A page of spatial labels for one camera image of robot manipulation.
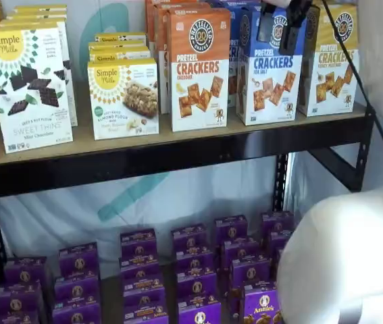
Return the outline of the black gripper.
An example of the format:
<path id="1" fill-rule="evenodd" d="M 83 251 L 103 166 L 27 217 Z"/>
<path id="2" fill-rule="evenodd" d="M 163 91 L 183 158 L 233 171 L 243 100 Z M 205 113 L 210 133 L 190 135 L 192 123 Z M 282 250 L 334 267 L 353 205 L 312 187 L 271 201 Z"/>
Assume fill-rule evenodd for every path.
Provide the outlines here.
<path id="1" fill-rule="evenodd" d="M 307 12 L 311 7 L 312 0 L 291 0 L 286 8 L 286 25 L 282 30 L 279 54 L 294 55 L 297 47 L 299 31 L 303 25 Z M 261 15 L 259 19 L 259 42 L 270 42 L 273 28 L 274 6 L 272 4 L 261 3 Z"/>

